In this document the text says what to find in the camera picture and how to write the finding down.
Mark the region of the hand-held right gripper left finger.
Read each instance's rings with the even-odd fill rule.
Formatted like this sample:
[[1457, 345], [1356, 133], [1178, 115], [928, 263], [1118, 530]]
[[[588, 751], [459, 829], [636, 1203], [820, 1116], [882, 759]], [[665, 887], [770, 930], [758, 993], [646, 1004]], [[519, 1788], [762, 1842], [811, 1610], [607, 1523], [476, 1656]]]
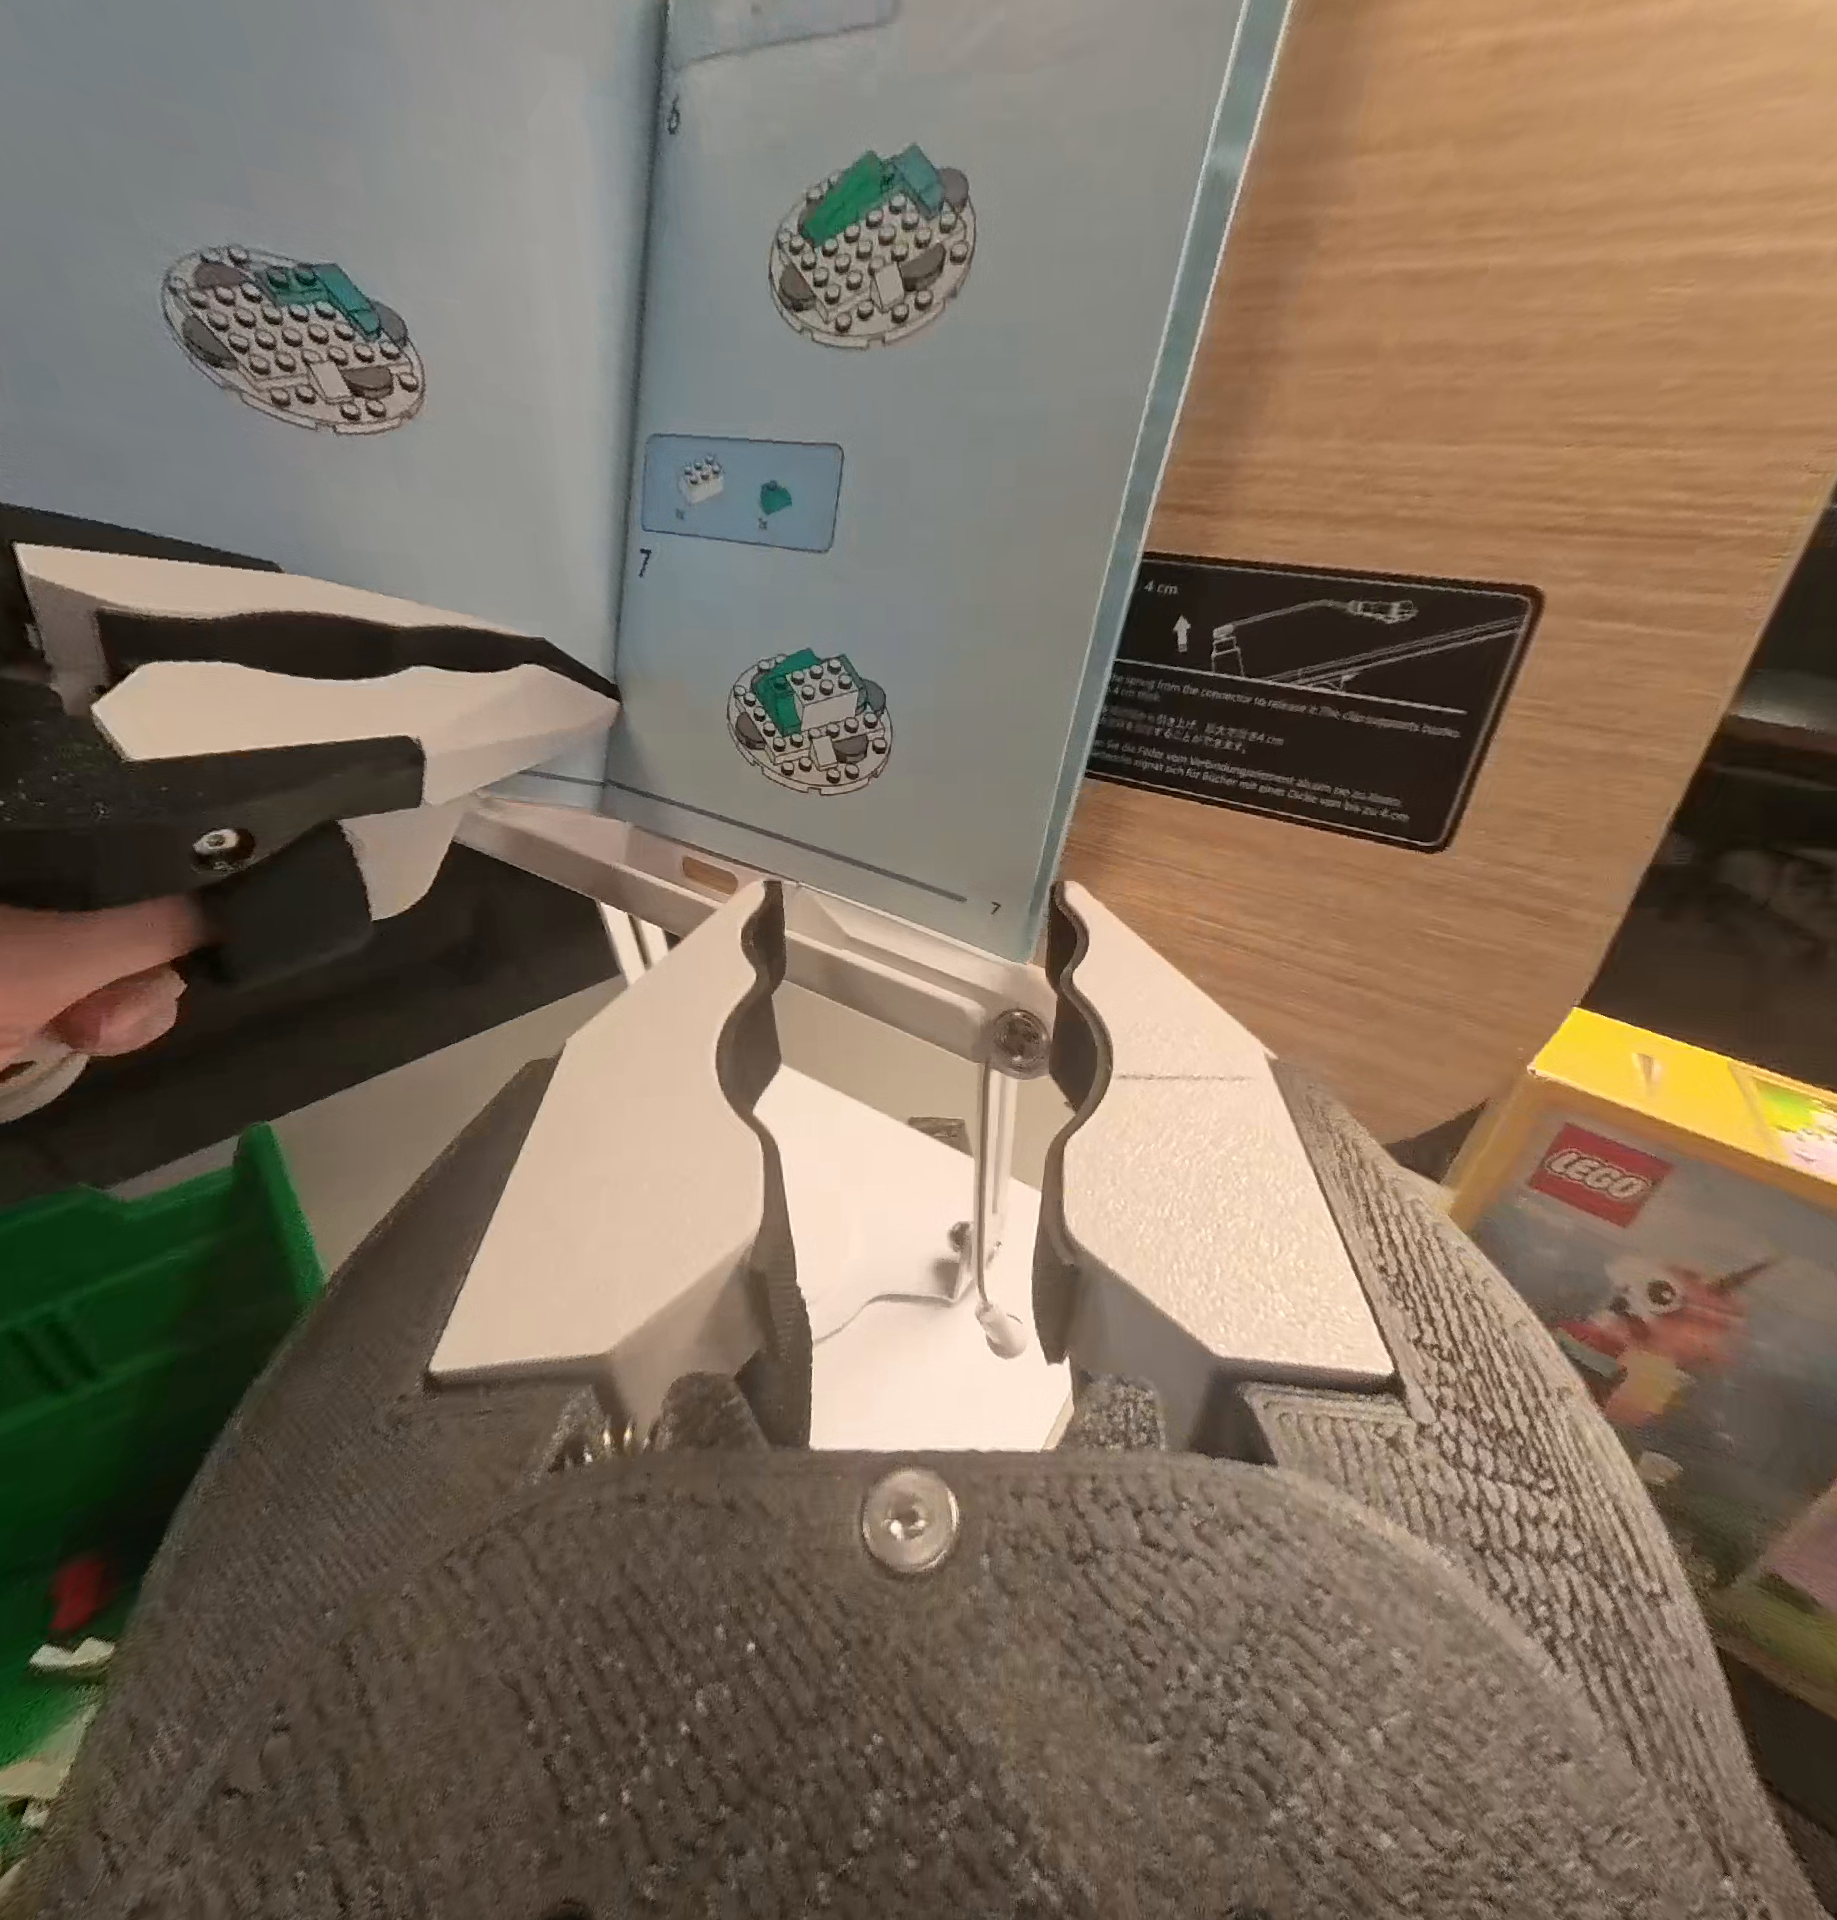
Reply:
[[693, 1372], [811, 1395], [783, 1152], [785, 896], [755, 880], [597, 1015], [546, 1097], [428, 1360], [437, 1386], [579, 1379], [660, 1401]]

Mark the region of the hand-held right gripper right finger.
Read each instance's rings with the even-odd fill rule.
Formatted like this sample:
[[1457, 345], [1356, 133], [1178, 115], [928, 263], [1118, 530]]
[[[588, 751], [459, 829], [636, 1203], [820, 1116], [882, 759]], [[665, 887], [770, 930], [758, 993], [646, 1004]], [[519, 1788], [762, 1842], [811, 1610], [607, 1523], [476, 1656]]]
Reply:
[[1157, 1391], [1390, 1391], [1397, 1362], [1274, 1056], [1086, 887], [1045, 965], [1050, 1080], [1031, 1317], [1045, 1360]]

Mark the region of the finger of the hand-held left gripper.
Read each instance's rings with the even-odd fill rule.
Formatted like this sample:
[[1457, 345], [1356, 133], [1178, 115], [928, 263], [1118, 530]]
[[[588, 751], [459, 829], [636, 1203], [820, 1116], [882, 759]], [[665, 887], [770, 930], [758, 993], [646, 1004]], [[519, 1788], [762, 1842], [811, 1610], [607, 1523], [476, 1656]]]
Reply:
[[540, 664], [413, 665], [366, 682], [314, 682], [244, 664], [146, 664], [97, 697], [91, 715], [130, 762], [416, 741], [422, 751], [417, 802], [337, 812], [371, 919], [384, 921], [426, 899], [478, 792], [601, 741], [620, 700]]
[[540, 665], [620, 702], [618, 684], [540, 634], [290, 572], [16, 540], [37, 645], [70, 710], [146, 664], [242, 664], [305, 682], [377, 682], [432, 665]]

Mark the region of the green plastic bin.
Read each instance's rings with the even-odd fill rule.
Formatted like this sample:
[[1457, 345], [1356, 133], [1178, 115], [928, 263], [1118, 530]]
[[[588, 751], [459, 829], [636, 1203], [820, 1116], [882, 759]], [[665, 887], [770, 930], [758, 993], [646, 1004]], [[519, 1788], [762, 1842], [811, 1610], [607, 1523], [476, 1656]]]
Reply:
[[[85, 1633], [115, 1643], [197, 1466], [322, 1287], [270, 1123], [175, 1185], [0, 1213], [0, 1765], [103, 1693], [27, 1669], [52, 1571], [115, 1560], [121, 1589]], [[38, 1838], [34, 1813], [0, 1813], [0, 1870]]]

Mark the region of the light blue instruction booklet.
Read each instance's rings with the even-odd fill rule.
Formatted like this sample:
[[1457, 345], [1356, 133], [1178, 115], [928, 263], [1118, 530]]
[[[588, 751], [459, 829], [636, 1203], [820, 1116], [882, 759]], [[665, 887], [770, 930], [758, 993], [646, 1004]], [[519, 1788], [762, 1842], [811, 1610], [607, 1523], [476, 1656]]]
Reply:
[[540, 637], [1036, 944], [1291, 5], [0, 5], [0, 504]]

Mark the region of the yellow lego box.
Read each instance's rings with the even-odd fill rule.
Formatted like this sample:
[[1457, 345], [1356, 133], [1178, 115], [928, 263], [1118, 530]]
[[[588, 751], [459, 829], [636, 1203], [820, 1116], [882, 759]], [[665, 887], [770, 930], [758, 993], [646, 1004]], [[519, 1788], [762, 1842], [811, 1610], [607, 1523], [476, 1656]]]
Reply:
[[1448, 1187], [1720, 1643], [1837, 1717], [1837, 1091], [1577, 1008]]

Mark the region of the person's left hand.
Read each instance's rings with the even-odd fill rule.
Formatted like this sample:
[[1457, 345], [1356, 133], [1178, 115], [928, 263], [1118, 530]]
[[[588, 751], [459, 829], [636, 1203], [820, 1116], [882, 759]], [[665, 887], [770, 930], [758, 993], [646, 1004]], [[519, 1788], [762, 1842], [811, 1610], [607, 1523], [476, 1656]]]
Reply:
[[195, 896], [85, 914], [0, 906], [0, 1077], [42, 1039], [124, 1057], [175, 1030], [176, 965], [208, 948]]

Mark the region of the white page holder clip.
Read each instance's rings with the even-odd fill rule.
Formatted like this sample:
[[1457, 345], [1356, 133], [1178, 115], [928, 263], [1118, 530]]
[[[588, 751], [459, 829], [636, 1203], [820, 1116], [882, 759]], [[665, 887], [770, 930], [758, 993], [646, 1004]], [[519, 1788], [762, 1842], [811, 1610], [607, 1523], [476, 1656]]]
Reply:
[[992, 1294], [992, 1267], [1010, 1225], [1021, 1084], [1040, 1077], [1047, 1057], [1050, 1024], [1040, 1015], [1010, 1006], [990, 1020], [981, 1043], [969, 1225], [958, 1234], [958, 1213], [943, 1199], [945, 1175], [920, 1143], [880, 1139], [866, 1173], [862, 1278], [853, 1280], [850, 1322], [880, 1304], [958, 1308], [973, 1298], [989, 1349], [1000, 1360], [1027, 1354], [1021, 1319]]

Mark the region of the black label sticker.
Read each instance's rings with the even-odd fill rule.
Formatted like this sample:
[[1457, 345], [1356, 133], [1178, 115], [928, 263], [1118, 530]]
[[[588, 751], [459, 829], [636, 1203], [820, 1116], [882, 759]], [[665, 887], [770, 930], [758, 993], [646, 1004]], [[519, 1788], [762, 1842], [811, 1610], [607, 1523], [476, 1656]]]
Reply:
[[1447, 853], [1543, 609], [1530, 583], [1149, 554], [1087, 777]]

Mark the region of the wooden book stand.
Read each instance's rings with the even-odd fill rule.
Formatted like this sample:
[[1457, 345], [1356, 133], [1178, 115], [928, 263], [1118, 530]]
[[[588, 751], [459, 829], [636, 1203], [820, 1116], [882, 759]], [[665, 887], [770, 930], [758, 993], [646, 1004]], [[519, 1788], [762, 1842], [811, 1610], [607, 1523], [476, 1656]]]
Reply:
[[1087, 756], [1054, 873], [1385, 1139], [1473, 1109], [1612, 939], [1835, 476], [1837, 5], [1291, 5], [1136, 577], [1545, 609], [1447, 853]]

